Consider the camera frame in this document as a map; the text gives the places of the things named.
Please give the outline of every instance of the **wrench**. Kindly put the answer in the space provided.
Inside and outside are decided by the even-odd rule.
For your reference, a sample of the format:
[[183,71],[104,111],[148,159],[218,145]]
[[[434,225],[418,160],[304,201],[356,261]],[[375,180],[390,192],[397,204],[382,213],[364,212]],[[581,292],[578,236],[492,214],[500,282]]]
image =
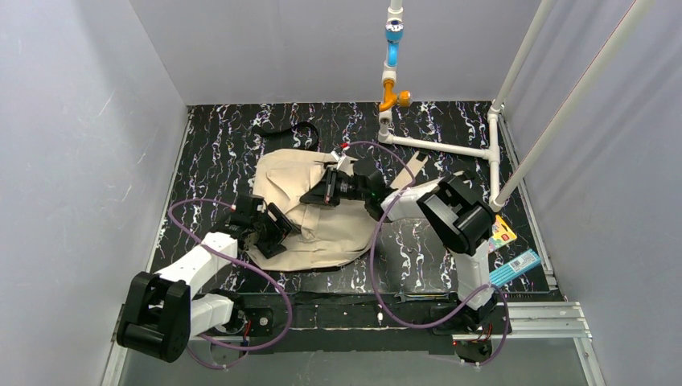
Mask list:
[[428,294],[428,295],[396,294],[396,298],[398,298],[399,303],[433,301],[433,300],[441,300],[444,302],[448,302],[450,300],[450,294]]

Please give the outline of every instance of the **beige cloth bag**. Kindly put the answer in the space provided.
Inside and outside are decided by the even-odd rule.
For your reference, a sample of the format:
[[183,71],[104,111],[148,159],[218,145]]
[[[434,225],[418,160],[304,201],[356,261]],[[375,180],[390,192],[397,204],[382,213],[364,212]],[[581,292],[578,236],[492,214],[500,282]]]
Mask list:
[[[282,242],[286,251],[274,257],[266,259],[255,247],[246,251],[261,269],[299,271],[340,266],[369,249],[376,221],[364,209],[363,201],[342,199],[337,207],[298,202],[322,180],[324,162],[335,160],[331,154],[293,149],[276,150],[258,160],[253,194],[276,204],[301,228],[300,233],[286,237]],[[415,168],[410,163],[409,168],[416,172],[421,165]]]

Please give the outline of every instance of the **black strap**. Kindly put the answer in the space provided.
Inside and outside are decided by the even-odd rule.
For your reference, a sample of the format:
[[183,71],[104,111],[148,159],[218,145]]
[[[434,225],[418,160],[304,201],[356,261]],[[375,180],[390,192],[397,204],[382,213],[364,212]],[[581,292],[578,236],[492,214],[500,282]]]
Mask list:
[[290,131],[293,132],[294,130],[296,130],[296,129],[301,129],[301,128],[310,129],[310,131],[311,131],[312,133],[315,134],[315,140],[314,140],[314,142],[312,142],[310,145],[306,146],[306,147],[304,148],[304,150],[313,150],[313,151],[317,151],[317,149],[318,149],[318,144],[319,144],[319,131],[318,131],[318,128],[315,127],[315,125],[313,125],[313,124],[310,123],[310,122],[306,122],[306,121],[304,121],[304,122],[299,122],[299,123],[297,123],[296,125],[293,125],[293,126],[289,127],[288,129],[281,129],[281,130],[279,130],[279,131],[272,131],[272,132],[265,131],[265,130],[263,130],[263,128],[260,127],[260,126],[254,126],[252,130],[253,130],[254,133],[260,135],[261,137],[270,137],[270,138],[274,138],[274,137],[277,137],[277,136],[281,136],[281,135],[283,135],[283,134],[286,134],[287,132],[290,132]]

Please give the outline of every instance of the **black base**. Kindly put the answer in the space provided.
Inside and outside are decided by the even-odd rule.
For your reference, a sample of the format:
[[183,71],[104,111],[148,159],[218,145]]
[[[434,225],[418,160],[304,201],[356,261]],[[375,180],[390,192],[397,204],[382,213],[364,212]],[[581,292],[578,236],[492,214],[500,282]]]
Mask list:
[[174,362],[183,353],[189,338],[190,286],[152,273],[135,275],[118,323],[116,342]]
[[454,353],[465,362],[483,362],[492,355],[492,342],[490,340],[482,342],[461,341],[453,343]]
[[[427,323],[450,312],[457,302],[419,301],[397,303],[393,294],[383,295],[384,302],[399,318],[411,323]],[[381,311],[374,295],[339,295],[298,293],[291,297],[294,306],[294,322],[287,336],[269,350],[274,352],[302,351],[428,351],[432,354],[453,354],[452,334],[468,334],[461,317],[455,315],[454,327],[445,324],[431,330],[410,330],[394,322],[382,312],[381,323],[377,318]],[[509,298],[509,302],[560,302],[557,291],[533,298]],[[281,297],[273,294],[241,295],[244,310],[252,312],[253,324],[266,312],[271,311],[272,330],[254,331],[251,345],[270,341],[286,324],[286,307]],[[504,309],[494,306],[490,315],[481,323],[492,325],[492,334],[502,334]]]

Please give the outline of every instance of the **white pipe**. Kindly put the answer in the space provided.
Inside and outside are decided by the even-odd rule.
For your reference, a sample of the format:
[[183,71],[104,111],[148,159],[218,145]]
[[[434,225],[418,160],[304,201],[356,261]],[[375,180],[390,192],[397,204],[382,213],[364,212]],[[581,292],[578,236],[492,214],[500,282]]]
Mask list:
[[507,98],[507,94],[509,93],[509,90],[512,89],[512,85],[514,85],[514,81],[516,80],[516,77],[519,75],[521,67],[524,65],[524,61],[528,56],[528,52],[531,51],[531,48],[535,43],[538,34],[540,34],[540,29],[544,25],[544,21],[547,19],[547,16],[549,15],[549,11],[551,11],[552,7],[554,7],[555,1],[556,0],[542,0],[540,6],[537,7],[535,16],[533,17],[530,27],[528,27],[526,36],[524,37],[524,41],[521,42],[519,51],[516,53],[514,62],[511,63],[509,72],[507,72],[507,77],[504,78],[502,88],[499,90],[491,109],[499,111],[499,109],[502,106],[502,103],[504,103],[504,99]]
[[491,193],[490,201],[492,201],[499,194],[499,145],[497,143],[497,113],[488,114],[488,125],[490,126],[490,145],[489,158],[491,168]]
[[391,10],[401,10],[403,7],[403,0],[391,0]]
[[391,125],[392,121],[393,108],[379,112],[379,133],[377,135],[379,142],[387,143],[386,141],[388,140],[388,137],[391,135],[391,132],[388,131],[388,127]]
[[609,36],[608,40],[602,46],[602,49],[597,53],[594,59],[592,59],[592,63],[590,63],[585,72],[582,73],[582,76],[576,85],[573,86],[573,89],[564,100],[564,103],[561,104],[552,120],[544,128],[544,131],[540,137],[537,138],[537,141],[523,161],[521,161],[518,169],[516,169],[509,181],[507,181],[507,184],[499,195],[491,202],[491,207],[494,211],[499,211],[504,206],[505,201],[509,199],[512,192],[519,186],[525,175],[544,151],[544,148],[546,148],[552,138],[557,135],[559,129],[563,126],[564,121],[566,121],[569,115],[575,110],[577,104],[583,100],[585,94],[589,91],[590,86],[595,83],[595,78],[601,74],[606,65],[613,59],[616,52],[618,52],[625,43],[625,39],[649,10],[649,7],[653,2],[654,0],[634,0],[632,2],[632,5],[630,5],[630,8],[620,20],[620,23],[618,23],[613,32],[611,32],[611,36]]
[[388,138],[386,138],[386,142],[384,142],[384,143],[393,144],[393,145],[419,147],[422,149],[429,149],[429,150],[436,150],[436,151],[444,151],[446,153],[452,153],[452,154],[470,155],[471,157],[487,158],[487,150],[485,150],[485,149],[473,149],[473,148],[464,147],[464,146],[446,145],[444,143],[422,141],[421,139],[401,138],[401,137],[389,135]]

